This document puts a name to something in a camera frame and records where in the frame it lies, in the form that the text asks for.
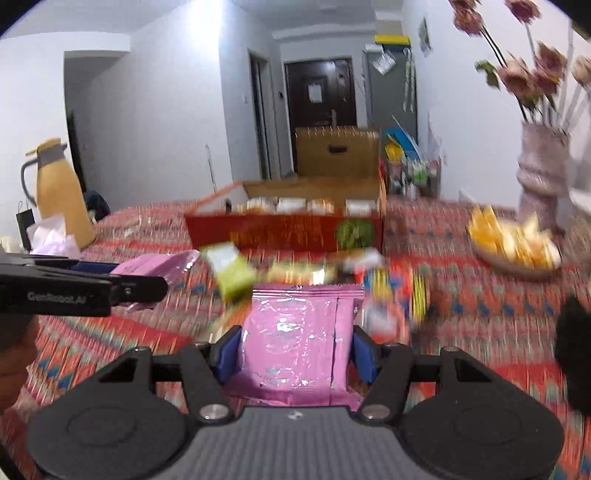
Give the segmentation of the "person left hand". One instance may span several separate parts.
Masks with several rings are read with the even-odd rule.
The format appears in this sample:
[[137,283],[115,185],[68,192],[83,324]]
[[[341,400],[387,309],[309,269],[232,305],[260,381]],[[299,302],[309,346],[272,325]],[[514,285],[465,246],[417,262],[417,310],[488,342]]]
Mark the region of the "person left hand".
[[14,346],[1,353],[1,414],[17,401],[28,378],[27,368],[37,357],[36,338],[39,332],[38,318],[34,316],[26,333]]

